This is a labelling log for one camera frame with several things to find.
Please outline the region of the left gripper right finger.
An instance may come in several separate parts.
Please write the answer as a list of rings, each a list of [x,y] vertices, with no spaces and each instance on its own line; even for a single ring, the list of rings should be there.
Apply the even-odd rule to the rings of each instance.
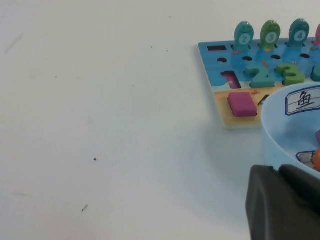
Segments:
[[[279,168],[292,191],[298,214],[294,219],[300,224],[298,240],[318,240],[320,238],[320,180],[293,165]]]

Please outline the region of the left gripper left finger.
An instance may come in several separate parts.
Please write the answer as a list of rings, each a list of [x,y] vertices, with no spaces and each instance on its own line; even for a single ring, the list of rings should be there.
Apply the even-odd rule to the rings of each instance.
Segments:
[[[250,170],[245,209],[252,240],[282,240],[283,226],[277,195],[283,179],[270,166],[254,165]]]

